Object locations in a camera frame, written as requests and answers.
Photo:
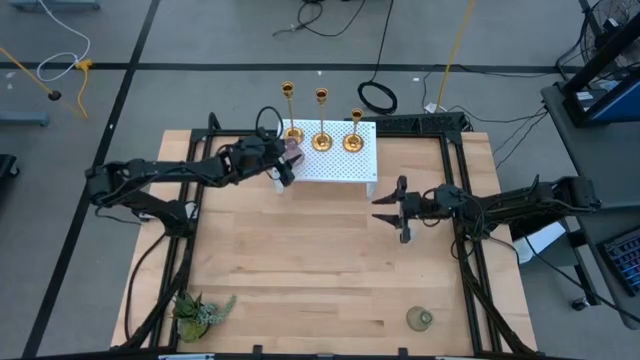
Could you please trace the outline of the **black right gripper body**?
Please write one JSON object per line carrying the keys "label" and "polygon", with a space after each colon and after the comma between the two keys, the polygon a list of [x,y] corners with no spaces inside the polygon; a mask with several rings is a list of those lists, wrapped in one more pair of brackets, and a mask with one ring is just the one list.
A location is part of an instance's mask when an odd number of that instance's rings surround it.
{"label": "black right gripper body", "polygon": [[397,200],[399,202],[399,220],[397,228],[400,231],[399,239],[402,244],[412,240],[409,221],[412,219],[425,219],[435,213],[435,202],[423,198],[419,192],[409,192],[408,182],[405,176],[397,180]]}

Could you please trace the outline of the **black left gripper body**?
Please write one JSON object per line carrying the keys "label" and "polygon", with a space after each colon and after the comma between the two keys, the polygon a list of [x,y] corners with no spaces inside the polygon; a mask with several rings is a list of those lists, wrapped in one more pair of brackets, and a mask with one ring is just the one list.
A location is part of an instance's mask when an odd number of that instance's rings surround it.
{"label": "black left gripper body", "polygon": [[293,170],[285,163],[284,153],[277,144],[279,139],[269,139],[251,135],[230,144],[228,150],[230,183],[237,185],[253,176],[275,168],[278,180],[284,187],[290,186],[295,179]]}

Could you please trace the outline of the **pink glass candle holder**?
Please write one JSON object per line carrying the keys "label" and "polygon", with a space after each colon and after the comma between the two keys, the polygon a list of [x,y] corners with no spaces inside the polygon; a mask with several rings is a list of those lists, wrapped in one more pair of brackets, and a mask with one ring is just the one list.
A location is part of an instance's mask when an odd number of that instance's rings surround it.
{"label": "pink glass candle holder", "polygon": [[294,138],[285,139],[284,144],[285,144],[285,153],[284,153],[285,159],[287,159],[290,162],[304,160],[304,152]]}

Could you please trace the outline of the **medium gold candlestick holder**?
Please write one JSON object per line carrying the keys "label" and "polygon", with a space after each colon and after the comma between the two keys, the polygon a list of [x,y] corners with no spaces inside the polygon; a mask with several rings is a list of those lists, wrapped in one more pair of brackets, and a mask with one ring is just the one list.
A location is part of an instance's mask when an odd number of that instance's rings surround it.
{"label": "medium gold candlestick holder", "polygon": [[304,132],[301,128],[295,126],[294,114],[293,114],[293,92],[294,84],[290,81],[285,81],[281,84],[281,90],[285,99],[287,100],[288,112],[289,112],[289,126],[284,131],[284,136],[287,139],[293,139],[297,144],[300,144],[304,140]]}

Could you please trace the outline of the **tall gold candlestick holder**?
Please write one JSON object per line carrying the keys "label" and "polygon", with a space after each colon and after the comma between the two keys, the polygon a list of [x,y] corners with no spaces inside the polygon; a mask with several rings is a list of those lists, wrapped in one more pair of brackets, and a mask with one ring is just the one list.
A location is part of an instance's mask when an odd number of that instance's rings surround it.
{"label": "tall gold candlestick holder", "polygon": [[316,151],[326,152],[331,149],[332,139],[325,132],[324,129],[324,121],[325,121],[325,103],[327,100],[328,90],[326,88],[317,88],[315,90],[316,100],[319,104],[319,113],[320,113],[320,131],[316,133],[312,139],[312,146]]}

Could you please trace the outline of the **short gold candlestick holder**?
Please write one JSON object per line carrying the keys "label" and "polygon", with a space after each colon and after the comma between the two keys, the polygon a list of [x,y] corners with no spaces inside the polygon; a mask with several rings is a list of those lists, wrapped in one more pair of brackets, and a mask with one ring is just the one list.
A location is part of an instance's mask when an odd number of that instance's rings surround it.
{"label": "short gold candlestick holder", "polygon": [[363,138],[357,133],[358,124],[363,116],[363,110],[355,108],[351,111],[351,120],[353,123],[352,131],[343,138],[343,148],[347,152],[359,152],[364,146]]}

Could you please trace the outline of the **green glass candle holder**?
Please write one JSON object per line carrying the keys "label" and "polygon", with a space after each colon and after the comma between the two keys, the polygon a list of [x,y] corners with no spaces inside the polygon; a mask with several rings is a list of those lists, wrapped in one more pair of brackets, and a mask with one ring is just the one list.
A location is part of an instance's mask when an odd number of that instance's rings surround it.
{"label": "green glass candle holder", "polygon": [[426,331],[433,323],[433,314],[422,306],[413,306],[406,313],[406,322],[416,332]]}

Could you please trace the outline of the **white perforated shelf riser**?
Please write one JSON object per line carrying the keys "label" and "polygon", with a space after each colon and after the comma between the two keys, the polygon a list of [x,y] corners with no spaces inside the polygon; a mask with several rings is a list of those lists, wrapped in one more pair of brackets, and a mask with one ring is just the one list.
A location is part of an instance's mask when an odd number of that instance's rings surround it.
{"label": "white perforated shelf riser", "polygon": [[376,124],[360,122],[356,134],[363,140],[357,152],[345,149],[344,139],[353,134],[353,122],[325,120],[324,133],[332,139],[327,151],[316,150],[313,138],[321,133],[319,120],[295,119],[294,125],[304,133],[299,145],[304,153],[302,162],[297,161],[292,171],[296,181],[322,183],[354,183],[366,185],[366,198],[371,200],[378,182]]}

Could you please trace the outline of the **black perforated plate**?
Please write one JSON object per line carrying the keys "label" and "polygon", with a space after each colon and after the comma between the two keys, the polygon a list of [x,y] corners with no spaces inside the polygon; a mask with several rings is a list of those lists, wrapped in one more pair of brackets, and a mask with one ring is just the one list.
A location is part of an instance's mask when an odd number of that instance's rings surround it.
{"label": "black perforated plate", "polygon": [[360,122],[373,122],[382,133],[427,134],[464,132],[471,124],[463,112],[428,113],[393,116],[366,116]]}

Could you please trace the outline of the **white paper sheet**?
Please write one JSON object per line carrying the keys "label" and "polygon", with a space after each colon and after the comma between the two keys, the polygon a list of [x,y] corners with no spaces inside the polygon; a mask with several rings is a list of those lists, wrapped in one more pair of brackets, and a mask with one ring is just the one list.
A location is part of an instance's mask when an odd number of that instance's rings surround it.
{"label": "white paper sheet", "polygon": [[518,264],[529,262],[534,257],[534,253],[542,252],[565,233],[565,227],[559,222],[554,222],[531,235],[518,237],[513,241]]}

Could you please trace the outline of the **potted green succulent plant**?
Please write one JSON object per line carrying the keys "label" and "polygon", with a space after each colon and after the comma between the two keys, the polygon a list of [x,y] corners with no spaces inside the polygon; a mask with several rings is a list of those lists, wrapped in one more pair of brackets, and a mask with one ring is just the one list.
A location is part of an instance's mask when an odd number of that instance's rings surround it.
{"label": "potted green succulent plant", "polygon": [[224,323],[236,302],[236,295],[232,295],[224,305],[219,305],[204,303],[201,294],[197,297],[188,292],[177,294],[174,298],[172,316],[176,320],[179,338],[185,343],[196,342],[211,327]]}

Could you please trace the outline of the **dark grey keyboard desk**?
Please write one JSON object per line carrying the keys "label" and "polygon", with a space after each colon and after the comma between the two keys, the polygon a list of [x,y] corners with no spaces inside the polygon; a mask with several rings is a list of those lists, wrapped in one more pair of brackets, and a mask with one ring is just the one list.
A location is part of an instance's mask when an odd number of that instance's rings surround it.
{"label": "dark grey keyboard desk", "polygon": [[627,239],[632,232],[640,233],[640,208],[606,210],[578,217],[582,240],[578,245],[579,279],[587,289],[585,296],[592,306],[604,305],[604,300],[640,319],[640,294],[631,296],[618,280],[613,268],[605,261],[600,244],[612,239]]}

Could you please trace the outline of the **grey side table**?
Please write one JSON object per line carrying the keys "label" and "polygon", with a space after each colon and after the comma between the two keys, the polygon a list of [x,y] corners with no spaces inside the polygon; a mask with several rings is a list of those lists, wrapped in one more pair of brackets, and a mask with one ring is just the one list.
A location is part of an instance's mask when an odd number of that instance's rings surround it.
{"label": "grey side table", "polygon": [[592,180],[602,206],[640,209],[640,122],[577,128],[557,85],[541,96],[577,173]]}

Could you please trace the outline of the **yellow pole black knob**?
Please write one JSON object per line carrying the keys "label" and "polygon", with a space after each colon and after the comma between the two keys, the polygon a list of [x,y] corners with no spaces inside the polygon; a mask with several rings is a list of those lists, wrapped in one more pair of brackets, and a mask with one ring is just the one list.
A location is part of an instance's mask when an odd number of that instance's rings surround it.
{"label": "yellow pole black knob", "polygon": [[64,107],[69,109],[74,115],[79,116],[80,118],[87,119],[88,115],[86,111],[82,107],[77,107],[71,105],[66,100],[62,99],[62,93],[58,90],[53,90],[45,85],[41,80],[37,78],[37,76],[32,73],[29,69],[27,69],[20,61],[15,59],[6,49],[0,47],[0,53],[3,54],[6,58],[9,59],[11,63],[17,66],[23,73],[25,73],[33,82],[35,82],[46,94],[47,98],[52,102],[59,102]]}

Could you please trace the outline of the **keyboard with coloured keys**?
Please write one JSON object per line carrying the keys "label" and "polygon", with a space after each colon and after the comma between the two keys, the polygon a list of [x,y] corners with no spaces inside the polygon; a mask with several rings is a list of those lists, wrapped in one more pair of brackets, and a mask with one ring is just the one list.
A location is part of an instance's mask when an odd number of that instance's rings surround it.
{"label": "keyboard with coloured keys", "polygon": [[640,227],[597,245],[615,278],[634,297],[640,294]]}

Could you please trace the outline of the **black blue equipment case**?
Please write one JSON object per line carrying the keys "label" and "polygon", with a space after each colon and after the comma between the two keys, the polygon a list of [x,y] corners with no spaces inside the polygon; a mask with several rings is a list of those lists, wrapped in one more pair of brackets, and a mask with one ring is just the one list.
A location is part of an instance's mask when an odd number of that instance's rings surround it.
{"label": "black blue equipment case", "polygon": [[576,127],[640,122],[640,67],[622,80],[596,83],[592,89],[562,89],[563,106]]}

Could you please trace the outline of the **grey desk foot bar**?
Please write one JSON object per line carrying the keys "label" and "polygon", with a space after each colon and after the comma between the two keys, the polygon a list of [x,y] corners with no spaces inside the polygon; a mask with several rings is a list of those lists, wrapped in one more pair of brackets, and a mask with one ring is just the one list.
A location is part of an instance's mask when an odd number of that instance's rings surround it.
{"label": "grey desk foot bar", "polygon": [[46,127],[50,119],[47,112],[0,111],[0,125],[39,125]]}
{"label": "grey desk foot bar", "polygon": [[8,0],[8,4],[19,11],[101,9],[99,0]]}

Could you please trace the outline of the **black chair base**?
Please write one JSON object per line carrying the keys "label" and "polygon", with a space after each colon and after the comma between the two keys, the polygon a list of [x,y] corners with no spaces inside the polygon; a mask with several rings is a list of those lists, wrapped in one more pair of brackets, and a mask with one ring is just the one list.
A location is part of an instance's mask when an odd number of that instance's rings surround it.
{"label": "black chair base", "polygon": [[15,178],[19,174],[17,158],[10,154],[0,154],[0,180]]}

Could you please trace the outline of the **black floor fan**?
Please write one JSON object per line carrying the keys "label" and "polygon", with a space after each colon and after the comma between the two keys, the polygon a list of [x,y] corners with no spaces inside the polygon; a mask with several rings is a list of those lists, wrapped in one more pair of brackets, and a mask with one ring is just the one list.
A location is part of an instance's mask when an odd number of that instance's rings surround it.
{"label": "black floor fan", "polygon": [[[640,0],[585,0],[586,10],[580,35],[584,63],[626,27],[640,12]],[[640,66],[640,38],[635,39],[608,65],[604,72]]]}

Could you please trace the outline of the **black aluminium table frame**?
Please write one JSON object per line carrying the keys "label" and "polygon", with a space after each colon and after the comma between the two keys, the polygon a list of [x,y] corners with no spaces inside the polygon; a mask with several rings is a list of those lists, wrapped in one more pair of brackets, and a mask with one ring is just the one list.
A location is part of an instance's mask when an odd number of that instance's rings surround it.
{"label": "black aluminium table frame", "polygon": [[[439,138],[381,138],[377,192],[385,196],[399,175],[413,191],[441,183],[480,196],[499,192],[487,134],[461,135],[463,148]],[[201,217],[186,290],[203,302],[237,296],[229,318],[195,343],[172,334],[171,306],[144,345],[182,352],[267,354],[471,356],[475,350],[511,352],[476,299],[463,288],[460,262],[451,255],[457,230],[451,220],[416,232],[401,244],[393,227],[372,213],[364,184],[297,182],[278,194],[267,175],[238,186],[202,190]],[[164,288],[165,265],[179,267],[184,240],[164,240],[142,263],[132,289],[129,326],[139,327]],[[536,348],[516,257],[502,244],[476,250],[492,300],[521,341]],[[406,313],[422,306],[434,315],[424,332]]]}

